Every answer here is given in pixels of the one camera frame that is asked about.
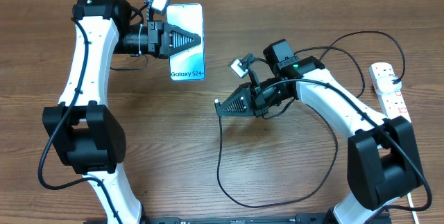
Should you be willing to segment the Samsung Galaxy smartphone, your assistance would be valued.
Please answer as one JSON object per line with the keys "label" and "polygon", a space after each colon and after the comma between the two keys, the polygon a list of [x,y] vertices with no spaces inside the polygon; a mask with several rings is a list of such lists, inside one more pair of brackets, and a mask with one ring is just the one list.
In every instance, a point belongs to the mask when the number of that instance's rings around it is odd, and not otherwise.
{"label": "Samsung Galaxy smartphone", "polygon": [[169,58],[173,81],[203,80],[205,78],[205,44],[203,7],[199,3],[171,4],[166,10],[166,22],[199,35],[200,44]]}

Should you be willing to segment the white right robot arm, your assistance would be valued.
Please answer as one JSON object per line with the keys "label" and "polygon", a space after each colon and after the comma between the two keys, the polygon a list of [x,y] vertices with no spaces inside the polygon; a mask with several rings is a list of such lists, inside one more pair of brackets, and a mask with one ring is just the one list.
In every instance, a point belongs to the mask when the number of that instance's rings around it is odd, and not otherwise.
{"label": "white right robot arm", "polygon": [[390,209],[414,207],[395,201],[427,184],[413,126],[403,116],[389,118],[373,110],[342,87],[313,56],[300,59],[285,39],[263,51],[273,77],[259,81],[249,53],[235,59],[231,70],[250,76],[223,103],[215,101],[218,117],[262,117],[270,107],[293,98],[315,110],[348,146],[348,196],[331,208],[322,223],[387,223]]}

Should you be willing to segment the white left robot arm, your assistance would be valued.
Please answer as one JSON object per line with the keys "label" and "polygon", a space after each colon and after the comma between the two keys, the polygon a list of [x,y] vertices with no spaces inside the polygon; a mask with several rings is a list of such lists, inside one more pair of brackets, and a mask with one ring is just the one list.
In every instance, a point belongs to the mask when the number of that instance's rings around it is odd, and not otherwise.
{"label": "white left robot arm", "polygon": [[108,107],[112,57],[128,54],[169,61],[174,81],[205,77],[203,7],[198,3],[144,0],[77,0],[72,8],[76,45],[58,104],[42,123],[60,161],[87,182],[102,204],[106,223],[147,223],[123,167],[126,136]]}

